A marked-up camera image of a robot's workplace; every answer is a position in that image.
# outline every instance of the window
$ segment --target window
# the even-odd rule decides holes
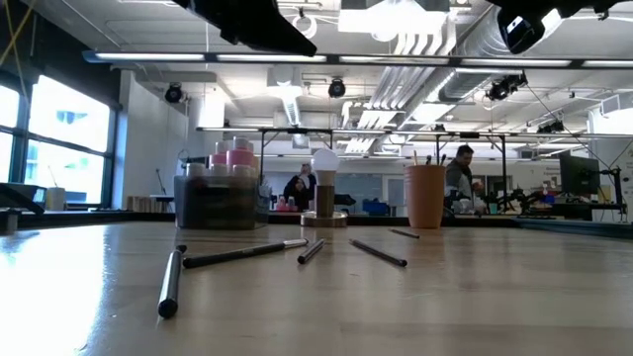
[[[101,203],[104,157],[29,140],[26,184],[63,187],[68,203]]]
[[[12,146],[13,137],[7,133],[0,133],[0,183],[9,181]]]
[[[0,125],[14,128],[18,122],[18,109],[20,107],[20,94],[18,92],[0,86]]]
[[[66,201],[101,204],[110,108],[45,76],[33,86],[26,184],[66,190]]]
[[[29,131],[105,152],[110,108],[45,76],[33,86]]]

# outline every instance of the person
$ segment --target person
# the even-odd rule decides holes
[[[307,163],[302,164],[301,172],[292,177],[288,184],[286,184],[286,189],[291,189],[297,183],[297,179],[301,178],[304,181],[304,186],[308,191],[309,201],[315,198],[315,187],[317,186],[317,178],[313,174],[313,169]]]
[[[304,180],[299,176],[294,176],[284,189],[286,202],[289,202],[290,197],[295,198],[295,206],[298,212],[303,212],[310,208],[310,192],[306,188]]]
[[[457,156],[446,166],[446,184],[444,194],[456,190],[458,194],[473,200],[473,173],[470,165],[475,151],[468,144],[457,148]]]

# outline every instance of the computer monitor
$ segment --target computer monitor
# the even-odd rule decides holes
[[[576,195],[597,194],[600,187],[600,166],[596,159],[563,155],[561,184],[563,192]]]

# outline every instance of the wooden table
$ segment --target wooden table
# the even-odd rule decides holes
[[[177,232],[173,223],[0,237],[0,355],[631,355],[633,244],[533,230],[386,227]],[[184,271],[156,303],[174,238],[191,254],[302,248]],[[408,259],[399,268],[359,238]]]

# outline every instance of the black marker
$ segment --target black marker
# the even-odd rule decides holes
[[[160,299],[158,300],[158,314],[164,318],[171,318],[178,312],[178,281],[180,280],[180,264],[182,254],[187,246],[179,245],[171,252],[167,260],[165,277],[162,280]]]
[[[308,241],[304,238],[288,240],[284,242],[271,243],[263,246],[243,248],[235,251],[223,252],[209,256],[185,258],[182,265],[185,268],[197,268],[209,266],[216,263],[232,261],[240,258],[259,256],[266,253],[277,252],[286,248],[305,246]]]
[[[323,238],[320,239],[314,245],[310,246],[310,248],[308,248],[299,257],[297,257],[297,262],[304,264],[310,261],[310,259],[313,258],[313,256],[315,256],[317,252],[320,251],[320,249],[323,247],[324,244],[325,244],[325,240]]]
[[[401,234],[402,236],[406,236],[406,237],[419,238],[419,235],[416,235],[415,233],[400,231],[400,230],[396,230],[395,228],[390,228],[389,231],[393,233]]]
[[[349,243],[353,244],[354,246],[369,252],[371,254],[373,254],[374,256],[380,257],[382,259],[384,259],[385,261],[391,262],[393,264],[399,265],[401,267],[407,267],[407,261],[401,258],[397,258],[394,257],[386,252],[383,251],[379,251],[377,249],[375,249],[372,246],[369,246],[367,244],[365,244],[364,242],[361,242],[359,240],[355,240],[355,239],[350,239]]]

